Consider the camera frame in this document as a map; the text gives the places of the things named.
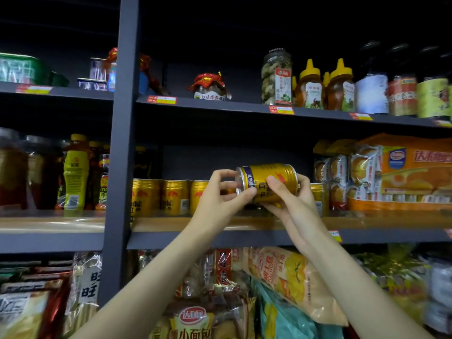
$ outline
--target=bottle label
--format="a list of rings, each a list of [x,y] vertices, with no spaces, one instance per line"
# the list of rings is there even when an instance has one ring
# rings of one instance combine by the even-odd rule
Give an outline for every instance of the bottle label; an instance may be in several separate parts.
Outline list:
[[[306,83],[305,108],[323,109],[322,85],[320,83]]]
[[[275,69],[275,103],[292,104],[292,78],[288,69]]]
[[[356,111],[366,114],[388,114],[388,78],[386,75],[372,75],[359,80],[356,88]]]
[[[416,115],[416,77],[396,78],[388,85],[389,113],[396,116]]]
[[[66,199],[64,209],[83,210],[89,174],[89,160],[86,151],[69,151],[64,162]]]
[[[344,82],[342,84],[342,88],[343,88],[342,110],[344,112],[354,112],[355,111],[355,85],[350,82]]]
[[[418,84],[418,116],[449,116],[447,79],[430,79]]]
[[[202,94],[200,92],[195,92],[194,97],[199,98],[201,100],[212,100],[212,101],[224,101],[226,99],[226,95],[221,96],[213,91],[207,92],[205,94]]]

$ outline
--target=jar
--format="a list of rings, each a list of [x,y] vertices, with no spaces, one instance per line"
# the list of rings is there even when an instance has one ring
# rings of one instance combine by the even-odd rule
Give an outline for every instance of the jar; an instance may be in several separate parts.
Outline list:
[[[40,136],[26,136],[25,150],[28,154],[28,187],[34,201],[34,205],[28,207],[53,209],[58,193],[58,166],[52,143]]]
[[[194,98],[201,100],[225,101],[231,99],[220,72],[218,72],[218,75],[201,73],[195,78],[195,83],[188,90],[193,91]]]
[[[262,103],[291,105],[292,61],[283,48],[272,49],[263,58],[261,70]]]
[[[27,154],[19,133],[0,127],[0,211],[27,208]]]

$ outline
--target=person's left hand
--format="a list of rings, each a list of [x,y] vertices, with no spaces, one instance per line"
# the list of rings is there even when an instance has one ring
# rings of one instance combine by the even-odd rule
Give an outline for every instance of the person's left hand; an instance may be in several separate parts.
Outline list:
[[[222,182],[223,177],[235,177],[236,175],[236,171],[229,169],[213,172],[199,199],[199,204],[192,218],[193,222],[198,225],[203,223],[203,226],[212,230],[214,234],[218,234],[226,227],[231,218],[253,199],[257,193],[256,188],[246,189],[240,195],[220,195],[222,189],[238,187],[237,182]]]

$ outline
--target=green plastic container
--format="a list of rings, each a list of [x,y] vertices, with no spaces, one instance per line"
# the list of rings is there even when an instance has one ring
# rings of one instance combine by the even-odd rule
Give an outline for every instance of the green plastic container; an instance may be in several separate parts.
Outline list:
[[[32,56],[0,53],[0,81],[27,85],[50,85],[50,68]]]
[[[50,85],[54,85],[55,87],[69,87],[69,80],[60,73],[52,71],[51,80]]]

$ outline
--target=brand logo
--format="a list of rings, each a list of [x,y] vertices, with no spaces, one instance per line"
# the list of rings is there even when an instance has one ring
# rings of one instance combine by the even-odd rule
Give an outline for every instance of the brand logo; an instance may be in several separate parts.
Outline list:
[[[195,325],[206,317],[206,310],[202,307],[185,308],[179,315],[180,322],[184,325]]]
[[[400,160],[405,158],[404,151],[392,151],[390,154],[391,159]]]

